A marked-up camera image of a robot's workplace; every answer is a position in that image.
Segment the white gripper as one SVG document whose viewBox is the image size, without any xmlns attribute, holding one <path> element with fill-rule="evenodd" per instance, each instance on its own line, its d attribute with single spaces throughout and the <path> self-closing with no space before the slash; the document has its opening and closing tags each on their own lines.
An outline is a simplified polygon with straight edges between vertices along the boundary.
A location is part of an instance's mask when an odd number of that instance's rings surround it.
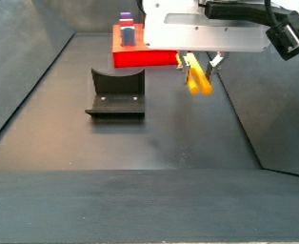
<svg viewBox="0 0 299 244">
<path fill-rule="evenodd" d="M 154 50 L 178 52 L 178 69 L 189 82 L 191 65 L 186 51 L 218 51 L 209 61 L 206 76 L 213 81 L 230 54 L 261 52 L 269 45 L 267 27 L 243 20 L 209 19 L 201 0 L 143 0 L 144 43 Z"/>
</svg>

